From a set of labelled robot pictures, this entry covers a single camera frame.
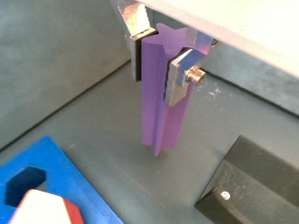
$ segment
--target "blue shape sorter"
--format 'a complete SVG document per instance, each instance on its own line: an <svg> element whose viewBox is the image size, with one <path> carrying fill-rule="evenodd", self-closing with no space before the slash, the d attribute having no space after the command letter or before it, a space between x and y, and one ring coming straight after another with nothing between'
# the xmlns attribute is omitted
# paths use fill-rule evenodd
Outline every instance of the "blue shape sorter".
<svg viewBox="0 0 299 224"><path fill-rule="evenodd" d="M0 166L0 223L7 223L27 190L47 181L46 192L72 202L87 224L120 224L107 202L80 171L46 136Z"/></svg>

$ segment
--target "metal bracket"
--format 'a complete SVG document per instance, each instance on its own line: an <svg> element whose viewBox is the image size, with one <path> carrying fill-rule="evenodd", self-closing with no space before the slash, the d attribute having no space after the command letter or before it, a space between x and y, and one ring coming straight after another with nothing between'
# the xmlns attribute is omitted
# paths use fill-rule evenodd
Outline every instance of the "metal bracket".
<svg viewBox="0 0 299 224"><path fill-rule="evenodd" d="M189 49L170 62L165 101L173 107L187 95L190 84L199 86L205 79L201 60L205 54Z"/></svg>
<svg viewBox="0 0 299 224"><path fill-rule="evenodd" d="M134 0L111 0L126 31L127 48L131 52L133 76L142 80L142 40L158 33L150 25L146 6Z"/></svg>

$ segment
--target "gray table surface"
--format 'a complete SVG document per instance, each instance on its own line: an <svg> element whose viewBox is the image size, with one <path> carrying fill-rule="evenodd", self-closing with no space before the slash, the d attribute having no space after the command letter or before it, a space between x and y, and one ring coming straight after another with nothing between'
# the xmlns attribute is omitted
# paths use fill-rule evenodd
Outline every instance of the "gray table surface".
<svg viewBox="0 0 299 224"><path fill-rule="evenodd" d="M50 135L125 223L211 223L194 203L239 135L299 168L298 117L209 76L175 150L154 157L130 73L127 64L0 153L0 163Z"/></svg>
<svg viewBox="0 0 299 224"><path fill-rule="evenodd" d="M110 1L0 2L0 148L127 61Z"/></svg>

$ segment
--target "purple block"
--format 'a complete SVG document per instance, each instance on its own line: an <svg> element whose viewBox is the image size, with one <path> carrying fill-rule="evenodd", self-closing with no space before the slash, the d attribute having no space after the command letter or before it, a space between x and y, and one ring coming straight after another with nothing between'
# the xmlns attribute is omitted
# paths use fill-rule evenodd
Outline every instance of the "purple block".
<svg viewBox="0 0 299 224"><path fill-rule="evenodd" d="M169 61L185 47L187 28L174 30L165 24L158 26L159 34L143 39L143 144L154 146L154 155L162 149L173 149L183 124L183 117L191 99L193 85L182 101L170 107L165 103L165 87Z"/></svg>

